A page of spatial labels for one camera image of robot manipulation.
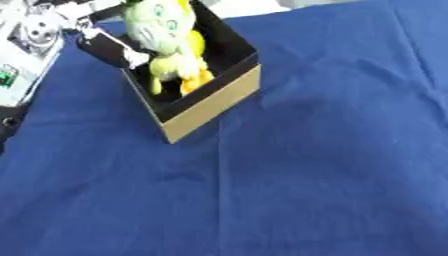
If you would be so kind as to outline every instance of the plush toy ear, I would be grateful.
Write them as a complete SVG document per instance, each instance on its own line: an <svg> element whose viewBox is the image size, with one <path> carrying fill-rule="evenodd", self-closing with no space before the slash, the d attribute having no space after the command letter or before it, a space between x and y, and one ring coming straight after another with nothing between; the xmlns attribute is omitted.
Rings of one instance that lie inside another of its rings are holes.
<svg viewBox="0 0 448 256"><path fill-rule="evenodd" d="M179 3L179 5L182 7L182 9L184 9L184 11L188 12L190 11L190 8L188 8L188 2L189 0L177 0L177 2Z"/></svg>

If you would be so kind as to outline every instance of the plush toy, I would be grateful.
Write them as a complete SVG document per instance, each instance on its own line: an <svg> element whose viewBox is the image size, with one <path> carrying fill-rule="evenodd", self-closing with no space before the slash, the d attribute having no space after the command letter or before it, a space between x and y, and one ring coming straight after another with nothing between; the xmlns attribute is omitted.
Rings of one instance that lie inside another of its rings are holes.
<svg viewBox="0 0 448 256"><path fill-rule="evenodd" d="M128 0L124 18L129 37L158 54L149 63L153 94L177 77L182 79L182 95L213 79L202 58L205 40L193 30L196 15L188 0Z"/></svg>

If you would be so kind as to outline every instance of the green circuit board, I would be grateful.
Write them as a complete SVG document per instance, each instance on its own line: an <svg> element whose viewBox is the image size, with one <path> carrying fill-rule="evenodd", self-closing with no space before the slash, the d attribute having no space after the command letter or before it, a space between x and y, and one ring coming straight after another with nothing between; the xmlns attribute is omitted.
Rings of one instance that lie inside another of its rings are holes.
<svg viewBox="0 0 448 256"><path fill-rule="evenodd" d="M10 88L17 76L19 71L10 65L3 65L0 68L0 87Z"/></svg>

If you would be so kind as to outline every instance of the blue tablecloth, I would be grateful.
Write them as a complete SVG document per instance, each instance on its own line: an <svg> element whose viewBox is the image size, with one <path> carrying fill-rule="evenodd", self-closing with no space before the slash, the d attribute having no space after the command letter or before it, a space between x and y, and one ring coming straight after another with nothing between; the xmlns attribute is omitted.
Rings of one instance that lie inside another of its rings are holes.
<svg viewBox="0 0 448 256"><path fill-rule="evenodd" d="M448 254L448 2L228 23L261 92L175 145L68 42L0 157L0 255Z"/></svg>

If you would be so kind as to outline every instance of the plush toy face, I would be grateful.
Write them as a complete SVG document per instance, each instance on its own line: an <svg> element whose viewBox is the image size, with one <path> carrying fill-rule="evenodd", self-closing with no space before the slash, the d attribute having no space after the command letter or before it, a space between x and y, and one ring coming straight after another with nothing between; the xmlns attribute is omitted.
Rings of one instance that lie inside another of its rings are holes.
<svg viewBox="0 0 448 256"><path fill-rule="evenodd" d="M188 2L143 0L125 12L128 35L142 47L170 55L176 52L194 26L195 14Z"/></svg>

